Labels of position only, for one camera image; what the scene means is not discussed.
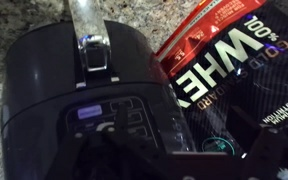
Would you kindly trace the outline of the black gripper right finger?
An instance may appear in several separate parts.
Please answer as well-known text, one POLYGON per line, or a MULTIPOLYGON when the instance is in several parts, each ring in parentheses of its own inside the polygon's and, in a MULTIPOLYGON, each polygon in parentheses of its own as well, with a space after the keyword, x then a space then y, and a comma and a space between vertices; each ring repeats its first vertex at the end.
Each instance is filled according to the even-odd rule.
POLYGON ((281 161, 284 134, 261 127, 239 106, 231 106, 228 113, 228 129, 243 150, 247 152, 247 163, 276 167, 281 161))

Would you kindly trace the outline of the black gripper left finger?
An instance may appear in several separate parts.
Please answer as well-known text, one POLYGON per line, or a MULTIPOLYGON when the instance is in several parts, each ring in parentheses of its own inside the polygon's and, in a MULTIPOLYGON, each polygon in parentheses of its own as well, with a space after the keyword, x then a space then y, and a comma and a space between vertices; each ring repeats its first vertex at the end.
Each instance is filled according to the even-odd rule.
POLYGON ((128 146, 132 137, 128 133, 128 111, 125 104, 119 106, 116 114, 115 131, 113 134, 114 142, 118 146, 128 146))

